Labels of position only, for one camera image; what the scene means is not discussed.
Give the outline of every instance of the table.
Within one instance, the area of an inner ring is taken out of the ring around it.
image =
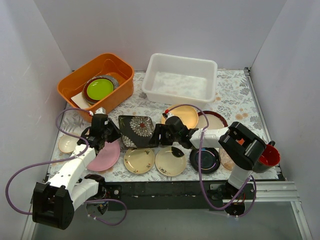
[[[147,99],[147,95],[142,92],[141,85],[145,77],[145,72],[138,71],[134,74],[133,84],[134,92],[131,97],[121,103],[108,115],[113,122],[118,124],[119,115],[134,115],[134,116],[149,116],[153,121],[153,125],[161,122],[161,113],[165,109],[170,107],[169,104],[151,102]],[[225,70],[220,69],[217,72],[217,85],[216,85],[216,98],[212,103],[207,104],[203,110],[215,111],[221,114],[230,125],[234,121],[238,121],[248,127],[256,135],[262,138],[265,142],[267,136],[263,129],[262,119],[256,108],[255,101],[252,92],[249,88],[248,80],[246,79],[243,70]],[[67,111],[61,122],[62,128],[70,133],[76,133],[78,135],[90,126],[88,122],[85,122],[79,113],[74,111]],[[56,143],[54,145],[53,154],[51,160],[59,160],[67,158],[70,154],[60,152],[58,148],[59,139],[63,136],[60,132],[57,136]],[[194,170],[189,162],[189,155],[191,150],[184,149],[178,143],[174,143],[173,146],[181,149],[186,158],[187,166],[183,173],[178,176],[168,177],[162,175],[154,165],[151,170],[144,174],[134,174],[129,172],[124,165],[124,155],[127,151],[121,142],[120,143],[120,157],[116,164],[108,170],[102,172],[93,172],[85,170],[81,177],[87,174],[99,174],[105,178],[107,182],[154,182],[154,181],[198,181],[198,172]],[[161,147],[154,148],[155,154],[161,149]],[[64,165],[64,162],[53,163],[48,168],[48,177],[52,178]],[[227,180],[231,174],[230,170],[227,170],[222,165],[219,169],[208,175],[202,175],[203,180]],[[256,179],[278,179],[277,171],[273,167],[264,173],[253,173]]]

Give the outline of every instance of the gray floor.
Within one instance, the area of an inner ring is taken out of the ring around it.
[[[120,219],[123,211],[106,212],[106,220]],[[216,215],[208,210],[131,210],[118,226],[88,218],[80,207],[66,230],[37,224],[33,240],[300,240],[290,202],[257,202],[241,219]]]

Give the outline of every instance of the orange bin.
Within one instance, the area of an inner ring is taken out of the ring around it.
[[[110,75],[117,79],[119,87],[96,104],[86,108],[94,113],[98,108],[103,107],[108,114],[133,94],[134,73],[133,67],[120,57],[112,53],[104,53],[62,79],[57,86],[57,91],[72,107],[78,108],[71,98],[82,92],[86,82],[95,76]],[[91,116],[83,111],[79,113],[85,121],[91,122]]]

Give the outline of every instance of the square plate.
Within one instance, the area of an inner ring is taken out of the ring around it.
[[[123,145],[127,148],[153,148],[150,144],[155,127],[149,116],[120,115],[119,128]]]

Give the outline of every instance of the white wall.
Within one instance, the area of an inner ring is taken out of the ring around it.
[[[252,66],[280,166],[320,239],[320,2],[288,0]]]
[[[55,117],[65,106],[56,85],[71,69],[33,0],[0,0],[0,23],[0,239],[17,240],[26,216],[7,204],[5,186],[18,169],[50,160]],[[10,196],[17,207],[29,210],[46,168],[13,180]]]
[[[286,0],[35,0],[75,70],[104,52],[145,70],[153,53],[250,67]]]

